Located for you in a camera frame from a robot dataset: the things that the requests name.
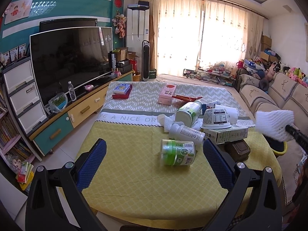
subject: blue gripper pad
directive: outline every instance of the blue gripper pad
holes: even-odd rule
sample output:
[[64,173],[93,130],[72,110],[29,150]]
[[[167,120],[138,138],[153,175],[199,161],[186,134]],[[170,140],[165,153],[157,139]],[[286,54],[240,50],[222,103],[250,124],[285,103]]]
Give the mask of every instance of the blue gripper pad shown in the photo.
[[80,168],[76,184],[80,192],[90,186],[90,183],[102,163],[106,152],[107,144],[104,140],[101,140]]
[[234,186],[234,173],[209,139],[203,143],[203,153],[210,163],[221,187],[231,190]]

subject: teal wall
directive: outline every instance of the teal wall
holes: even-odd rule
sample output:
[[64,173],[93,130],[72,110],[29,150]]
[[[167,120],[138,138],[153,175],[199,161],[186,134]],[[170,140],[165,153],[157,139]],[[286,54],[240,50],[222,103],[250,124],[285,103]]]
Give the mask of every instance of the teal wall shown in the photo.
[[[30,15],[27,18],[19,19],[14,22],[4,25],[5,18],[3,19],[0,31],[0,52],[4,53],[18,45],[26,43],[29,44],[29,36],[38,33],[38,23],[37,25],[23,29],[19,31],[18,29],[13,30],[13,34],[5,36],[3,38],[3,31],[7,30],[13,26],[19,24],[37,20],[45,21],[44,18],[58,17],[58,16],[93,16],[100,18],[109,18],[110,22],[98,21],[98,26],[111,27],[112,18],[116,15],[116,11],[119,10],[123,13],[123,6],[121,8],[116,8],[114,5],[114,0],[33,0],[33,3],[40,3],[43,1],[53,1],[56,5],[47,9],[41,15]],[[113,34],[113,47],[122,47],[123,41],[119,39],[118,35]]]

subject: water bottle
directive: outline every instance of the water bottle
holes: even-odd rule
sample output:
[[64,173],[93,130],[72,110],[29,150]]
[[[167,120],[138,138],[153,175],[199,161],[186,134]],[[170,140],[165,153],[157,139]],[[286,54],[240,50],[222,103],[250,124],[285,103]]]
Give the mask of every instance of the water bottle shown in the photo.
[[70,92],[71,100],[76,101],[76,94],[72,82],[68,82],[68,91]]

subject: black monitor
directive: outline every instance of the black monitor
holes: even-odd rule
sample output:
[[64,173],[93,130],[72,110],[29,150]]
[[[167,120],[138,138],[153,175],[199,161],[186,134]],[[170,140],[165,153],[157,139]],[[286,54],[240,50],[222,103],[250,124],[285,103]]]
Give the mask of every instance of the black monitor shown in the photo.
[[44,105],[68,82],[78,88],[111,72],[112,28],[55,29],[30,36],[31,60]]
[[60,28],[96,27],[97,18],[62,18],[39,23],[39,32]]

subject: yellow tablecloth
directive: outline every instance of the yellow tablecloth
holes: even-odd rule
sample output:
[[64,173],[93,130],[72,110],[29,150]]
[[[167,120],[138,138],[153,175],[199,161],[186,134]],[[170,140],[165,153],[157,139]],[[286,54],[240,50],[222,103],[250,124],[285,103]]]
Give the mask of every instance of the yellow tablecloth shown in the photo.
[[[227,194],[202,152],[190,167],[159,165],[161,140],[168,139],[162,127],[97,121],[78,156],[98,138],[106,141],[107,154],[82,194],[102,213],[155,228],[195,228],[209,221]],[[245,141],[251,148],[245,164],[259,170],[270,166],[280,185],[281,168],[264,137],[251,128]]]

